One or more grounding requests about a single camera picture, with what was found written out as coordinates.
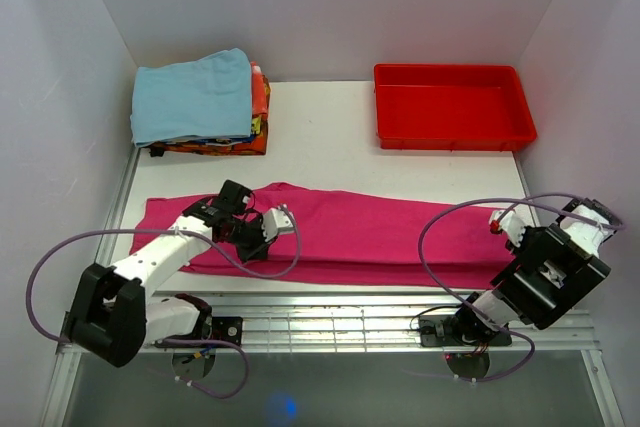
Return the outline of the pink trousers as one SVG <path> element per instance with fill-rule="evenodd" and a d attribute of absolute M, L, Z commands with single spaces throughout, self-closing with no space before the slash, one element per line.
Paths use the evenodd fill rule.
<path fill-rule="evenodd" d="M 421 266 L 418 237 L 445 210 L 432 202 L 272 183 L 255 191 L 264 212 L 285 204 L 298 234 L 280 237 L 268 259 L 250 271 L 288 282 L 355 286 L 431 286 Z M 512 260 L 504 240 L 489 231 L 491 211 L 467 207 L 447 215 L 424 241 L 427 263 L 448 286 L 485 289 Z"/>

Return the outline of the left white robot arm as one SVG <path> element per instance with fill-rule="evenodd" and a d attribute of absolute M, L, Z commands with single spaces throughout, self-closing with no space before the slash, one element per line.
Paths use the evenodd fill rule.
<path fill-rule="evenodd" d="M 211 309 L 178 294 L 151 298 L 174 273 L 217 243 L 235 247 L 247 262 L 263 260 L 269 245 L 290 226 L 279 209 L 249 207 L 250 189 L 226 181 L 218 195 L 187 207 L 169 227 L 128 257 L 105 267 L 94 263 L 81 275 L 63 333 L 115 367 L 130 362 L 145 344 L 184 340 L 201 346 L 212 337 Z"/>

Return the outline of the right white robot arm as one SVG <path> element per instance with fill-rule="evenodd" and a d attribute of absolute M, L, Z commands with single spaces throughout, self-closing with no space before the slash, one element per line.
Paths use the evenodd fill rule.
<path fill-rule="evenodd" d="M 496 210 L 490 231 L 504 233 L 513 260 L 491 281 L 491 289 L 467 298 L 451 319 L 451 332 L 464 344 L 508 345 L 498 330 L 520 321 L 543 330 L 555 323 L 610 273 L 599 248 L 620 219 L 596 200 L 574 199 L 546 227 L 533 227 L 516 213 Z"/>

